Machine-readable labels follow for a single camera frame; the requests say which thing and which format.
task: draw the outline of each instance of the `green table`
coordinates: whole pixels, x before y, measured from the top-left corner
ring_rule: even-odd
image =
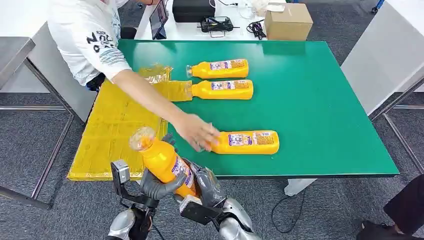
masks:
[[[248,79],[254,85],[251,100],[195,98],[176,105],[220,131],[277,131],[276,154],[196,153],[169,126],[179,154],[221,178],[287,177],[311,182],[399,174],[325,42],[122,39],[119,49],[134,71],[154,63],[172,66],[172,80],[187,80],[186,65],[248,60]]]

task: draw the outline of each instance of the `white desk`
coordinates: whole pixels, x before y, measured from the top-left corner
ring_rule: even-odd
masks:
[[[233,41],[248,41],[248,40],[258,40],[255,38],[253,33],[250,33],[246,30],[246,27],[255,21],[264,19],[263,17],[256,16],[253,19],[243,18],[239,12],[237,6],[225,6],[219,1],[216,6],[216,17],[229,17],[234,27],[232,31],[229,31],[225,34],[224,37],[214,37],[211,38],[209,33],[202,32],[198,28],[198,24],[195,22],[175,22],[174,15],[172,13],[173,0],[168,0],[166,9],[169,12],[169,19],[165,23],[165,32],[167,40],[233,40]],[[226,0],[225,3],[234,3],[237,1]],[[152,29],[150,27],[150,15],[156,6],[146,6],[144,10],[143,17],[140,21],[140,24],[137,29],[137,34],[135,39],[137,40],[152,40]],[[222,36],[220,32],[214,33],[214,36]]]
[[[385,1],[341,70],[368,115],[422,78],[424,1]]]

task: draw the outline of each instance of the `yellow bottle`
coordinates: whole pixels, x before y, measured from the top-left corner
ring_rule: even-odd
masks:
[[[246,59],[227,61],[203,61],[197,65],[187,65],[187,77],[201,79],[245,78],[249,73],[249,64]]]
[[[201,99],[249,100],[253,95],[251,80],[201,81],[191,86],[191,94]]]
[[[155,131],[148,126],[138,129],[129,138],[132,149],[141,152],[144,165],[162,183],[169,183],[183,171],[187,178],[175,193],[185,198],[187,195],[199,197],[196,193],[195,176],[190,167],[175,152],[174,147],[155,137]]]
[[[275,154],[280,141],[278,134],[271,130],[232,131],[220,133],[219,144],[212,144],[217,154]]]

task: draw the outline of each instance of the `white t-shirt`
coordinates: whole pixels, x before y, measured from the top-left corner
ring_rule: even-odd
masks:
[[[50,0],[48,28],[73,77],[85,86],[100,72],[111,80],[131,69],[117,49],[118,8],[128,0]]]

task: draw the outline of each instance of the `short sleeve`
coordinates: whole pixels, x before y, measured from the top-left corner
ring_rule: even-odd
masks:
[[[131,69],[117,48],[115,36],[94,21],[79,21],[71,26],[72,37],[82,55],[99,72],[111,80],[123,70]]]

